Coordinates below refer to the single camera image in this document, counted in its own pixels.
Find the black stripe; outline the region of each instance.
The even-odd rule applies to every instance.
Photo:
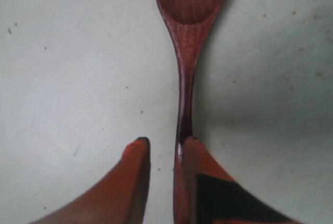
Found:
[[[200,174],[197,187],[197,224],[211,224],[217,219],[267,223],[290,221],[237,183]]]

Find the wooden spoon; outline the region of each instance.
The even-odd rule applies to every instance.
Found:
[[[185,190],[183,144],[192,136],[192,94],[199,53],[224,0],[156,0],[169,30],[178,62],[180,98],[175,147],[173,214],[176,224],[190,223]]]

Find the stain on surface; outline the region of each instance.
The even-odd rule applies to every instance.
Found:
[[[316,74],[317,77],[321,78],[322,80],[327,79],[327,76],[325,76],[325,74],[322,73],[321,71],[317,71],[315,74]]]

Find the white surface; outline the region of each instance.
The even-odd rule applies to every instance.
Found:
[[[307,223],[333,219],[332,1],[228,0],[196,77],[196,135]],[[1,223],[74,199],[137,136],[152,144],[145,223],[173,223],[177,97],[155,0],[0,0]]]

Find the white table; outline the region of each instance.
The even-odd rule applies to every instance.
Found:
[[[307,223],[333,219],[332,2],[228,0],[196,76],[196,136]],[[173,223],[177,86],[155,0],[0,0],[1,223],[74,199],[138,136],[152,144],[145,223]]]

